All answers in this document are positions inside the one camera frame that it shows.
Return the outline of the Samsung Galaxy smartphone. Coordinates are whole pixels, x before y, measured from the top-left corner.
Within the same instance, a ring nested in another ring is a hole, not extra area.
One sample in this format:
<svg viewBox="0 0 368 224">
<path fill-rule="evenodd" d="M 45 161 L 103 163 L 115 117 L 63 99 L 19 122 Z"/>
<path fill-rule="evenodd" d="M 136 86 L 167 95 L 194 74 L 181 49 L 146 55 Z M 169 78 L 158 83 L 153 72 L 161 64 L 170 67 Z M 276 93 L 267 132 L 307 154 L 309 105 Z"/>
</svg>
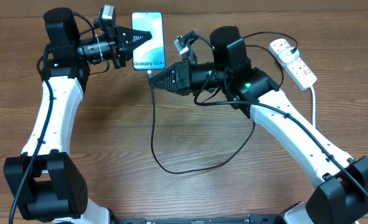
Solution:
<svg viewBox="0 0 368 224">
<path fill-rule="evenodd" d="M 162 70 L 166 66 L 163 15 L 160 12 L 133 12 L 134 30 L 151 33 L 151 38 L 133 51 L 135 70 Z"/>
</svg>

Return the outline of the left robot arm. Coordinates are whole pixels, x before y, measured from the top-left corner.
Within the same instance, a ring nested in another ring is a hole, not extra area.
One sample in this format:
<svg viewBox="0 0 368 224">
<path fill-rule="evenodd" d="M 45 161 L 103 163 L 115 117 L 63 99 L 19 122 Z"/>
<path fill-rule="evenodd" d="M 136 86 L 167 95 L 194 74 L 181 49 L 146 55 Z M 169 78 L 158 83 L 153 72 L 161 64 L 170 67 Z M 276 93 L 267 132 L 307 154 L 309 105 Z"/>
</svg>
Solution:
<svg viewBox="0 0 368 224">
<path fill-rule="evenodd" d="M 9 212 L 25 220 L 53 223 L 117 223 L 115 214 L 88 196 L 83 175 L 70 157 L 75 115 L 83 99 L 90 66 L 106 62 L 121 68 L 149 31 L 116 24 L 115 8 L 103 6 L 89 23 L 83 38 L 79 13 L 58 7 L 44 14 L 49 43 L 36 67 L 42 80 L 42 101 L 37 119 L 21 154 L 5 160 L 3 172 L 14 200 Z"/>
</svg>

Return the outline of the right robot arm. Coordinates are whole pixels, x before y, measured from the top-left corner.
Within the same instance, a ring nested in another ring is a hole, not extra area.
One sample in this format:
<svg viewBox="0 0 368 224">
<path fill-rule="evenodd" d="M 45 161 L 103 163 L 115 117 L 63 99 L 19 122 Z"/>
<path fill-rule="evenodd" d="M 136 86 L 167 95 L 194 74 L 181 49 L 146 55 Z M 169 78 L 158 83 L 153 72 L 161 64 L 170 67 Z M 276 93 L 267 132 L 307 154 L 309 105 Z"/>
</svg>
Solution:
<svg viewBox="0 0 368 224">
<path fill-rule="evenodd" d="M 207 39 L 214 60 L 199 64 L 192 44 L 199 35 L 179 36 L 182 60 L 149 75 L 152 89 L 177 95 L 203 91 L 226 96 L 226 103 L 264 127 L 297 161 L 314 192 L 276 215 L 250 215 L 250 223 L 356 223 L 368 214 L 368 158 L 355 159 L 332 144 L 290 103 L 281 85 L 247 56 L 247 44 L 235 26 L 214 30 Z"/>
</svg>

